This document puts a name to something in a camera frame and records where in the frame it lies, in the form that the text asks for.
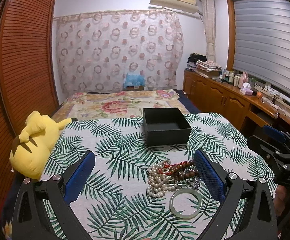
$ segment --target wall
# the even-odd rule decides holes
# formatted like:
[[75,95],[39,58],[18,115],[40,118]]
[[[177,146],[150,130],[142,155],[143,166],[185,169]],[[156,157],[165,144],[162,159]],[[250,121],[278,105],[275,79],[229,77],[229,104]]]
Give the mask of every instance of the wall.
[[[84,12],[106,11],[106,10],[146,10],[148,9],[150,0],[56,0],[54,8],[54,17],[71,15]],[[178,14],[179,21],[184,34],[184,52],[177,70],[176,80],[177,88],[183,88],[184,70],[187,64],[188,57],[191,53],[196,52],[206,55],[206,37],[204,33],[204,24],[200,19]],[[56,28],[53,28],[53,68],[57,95],[59,102],[62,103],[65,96],[61,92],[59,76],[57,70],[57,57],[55,55],[55,37]]]
[[229,42],[229,17],[227,0],[215,0],[216,14],[216,62],[223,69],[227,67],[228,42]]

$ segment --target sheer curtain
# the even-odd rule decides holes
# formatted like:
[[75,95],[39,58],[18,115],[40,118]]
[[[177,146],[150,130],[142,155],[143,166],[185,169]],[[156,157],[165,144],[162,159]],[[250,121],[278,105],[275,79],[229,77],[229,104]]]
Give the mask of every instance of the sheer curtain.
[[215,3],[214,0],[201,0],[201,3],[203,4],[204,25],[207,42],[207,60],[216,62]]
[[58,18],[58,70],[63,92],[176,88],[183,33],[170,11],[106,11]]

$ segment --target pink tissue box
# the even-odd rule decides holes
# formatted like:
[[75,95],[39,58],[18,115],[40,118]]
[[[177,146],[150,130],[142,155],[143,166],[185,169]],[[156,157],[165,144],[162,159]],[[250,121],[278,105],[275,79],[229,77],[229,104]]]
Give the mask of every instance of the pink tissue box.
[[240,92],[241,92],[242,94],[244,94],[244,95],[248,95],[248,96],[252,96],[252,95],[253,95],[252,90],[250,90],[250,89],[248,89],[248,88],[244,88],[244,87],[242,87],[242,88],[240,89]]

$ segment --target person's hand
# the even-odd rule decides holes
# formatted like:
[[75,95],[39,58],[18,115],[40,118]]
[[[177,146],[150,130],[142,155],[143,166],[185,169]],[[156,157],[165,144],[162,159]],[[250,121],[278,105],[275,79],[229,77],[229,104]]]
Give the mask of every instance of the person's hand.
[[274,206],[277,216],[281,216],[285,209],[285,198],[287,196],[287,189],[284,186],[278,185],[274,197]]
[[284,186],[278,185],[274,197],[274,207],[277,216],[280,216],[285,209],[285,198],[287,196],[287,189]]

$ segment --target yellow stuffed toy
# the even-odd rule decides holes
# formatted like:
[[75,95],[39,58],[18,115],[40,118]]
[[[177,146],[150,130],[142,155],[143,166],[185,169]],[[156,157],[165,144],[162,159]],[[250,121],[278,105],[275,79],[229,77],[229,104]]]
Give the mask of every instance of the yellow stuffed toy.
[[12,143],[9,160],[13,168],[31,179],[39,179],[48,157],[59,138],[59,131],[76,118],[56,123],[48,115],[33,111],[26,126]]

